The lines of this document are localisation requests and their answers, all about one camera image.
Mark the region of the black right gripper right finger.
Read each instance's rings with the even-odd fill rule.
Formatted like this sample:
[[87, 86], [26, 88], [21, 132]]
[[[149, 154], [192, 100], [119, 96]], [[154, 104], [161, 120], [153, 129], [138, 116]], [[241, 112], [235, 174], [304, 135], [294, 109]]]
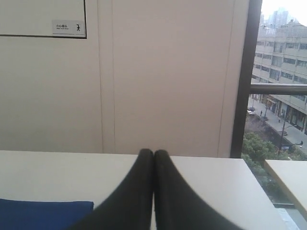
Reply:
[[158, 230], [241, 229], [197, 195], [166, 150], [154, 153], [154, 211]]

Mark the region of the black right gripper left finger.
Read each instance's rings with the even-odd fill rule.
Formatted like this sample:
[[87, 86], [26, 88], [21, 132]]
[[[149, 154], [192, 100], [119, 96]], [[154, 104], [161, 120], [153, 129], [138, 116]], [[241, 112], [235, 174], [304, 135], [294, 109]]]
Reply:
[[153, 205], [154, 154], [140, 150], [119, 186], [70, 230], [149, 230]]

